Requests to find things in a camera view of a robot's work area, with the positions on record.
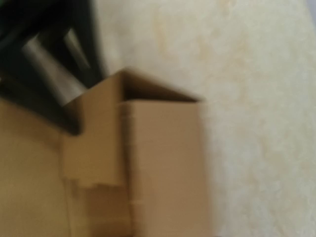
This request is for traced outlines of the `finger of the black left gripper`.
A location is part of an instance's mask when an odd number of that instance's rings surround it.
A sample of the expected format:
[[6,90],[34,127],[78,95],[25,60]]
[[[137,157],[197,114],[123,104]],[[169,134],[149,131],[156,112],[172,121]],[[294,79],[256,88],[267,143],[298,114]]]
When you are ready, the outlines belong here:
[[66,24],[73,29],[81,49],[86,57],[89,69],[84,71],[71,55],[65,42],[62,46],[62,58],[59,62],[81,83],[98,84],[106,78],[101,61],[96,40],[93,3],[91,0],[63,0]]
[[58,102],[45,74],[22,48],[10,46],[0,50],[0,96],[71,135],[81,133],[79,120]]

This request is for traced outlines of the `brown cardboard box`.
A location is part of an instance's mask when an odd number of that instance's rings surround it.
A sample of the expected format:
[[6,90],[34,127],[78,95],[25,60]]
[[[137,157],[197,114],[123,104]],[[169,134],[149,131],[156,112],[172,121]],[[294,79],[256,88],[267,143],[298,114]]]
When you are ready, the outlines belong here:
[[67,108],[78,136],[1,101],[1,236],[212,235],[200,98],[122,70]]

